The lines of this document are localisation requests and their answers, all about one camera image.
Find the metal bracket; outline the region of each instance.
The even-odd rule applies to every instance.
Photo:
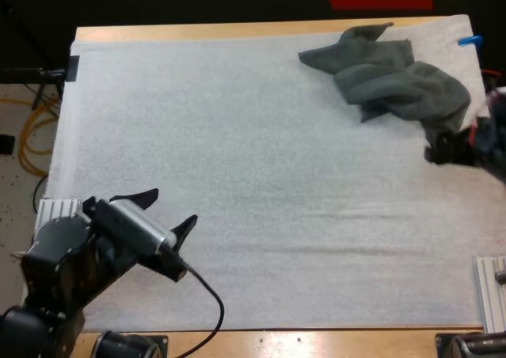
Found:
[[[504,332],[506,330],[506,295],[504,287],[496,281],[496,273],[506,269],[506,257],[476,257],[474,268],[481,302],[483,328],[486,333]]]

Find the gray towel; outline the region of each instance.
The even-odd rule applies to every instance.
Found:
[[[391,112],[420,120],[431,133],[459,130],[470,104],[466,87],[435,66],[415,62],[409,40],[376,42],[389,26],[350,28],[336,44],[299,58],[334,75],[348,104],[361,105],[362,122]]]

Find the cylindrical motor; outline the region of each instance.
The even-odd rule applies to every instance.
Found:
[[[101,334],[93,346],[91,358],[163,358],[158,344],[148,336]]]

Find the red wire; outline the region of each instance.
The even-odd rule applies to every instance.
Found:
[[[496,77],[503,76],[503,74],[501,72],[495,71],[495,70],[481,70],[481,73],[486,73],[487,75],[496,76]]]
[[[476,124],[472,124],[469,131],[469,144],[472,146],[474,144],[474,137],[476,136]]]

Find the blue clip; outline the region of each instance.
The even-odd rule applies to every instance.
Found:
[[[462,38],[459,40],[459,46],[466,46],[468,44],[473,44],[474,46],[476,46],[476,50],[479,50],[481,48],[481,45],[483,44],[483,37],[468,36],[467,38]]]

